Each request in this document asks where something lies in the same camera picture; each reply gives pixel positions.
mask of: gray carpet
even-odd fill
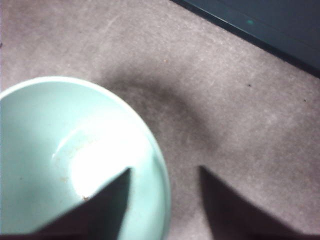
[[[293,229],[320,234],[320,80],[169,0],[2,0],[1,89],[97,83],[154,133],[172,190],[169,240],[212,239],[205,165]]]

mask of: bowl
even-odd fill
[[[94,83],[39,77],[0,93],[1,234],[27,234],[81,205],[130,167],[120,240],[162,240],[170,186],[151,131]]]

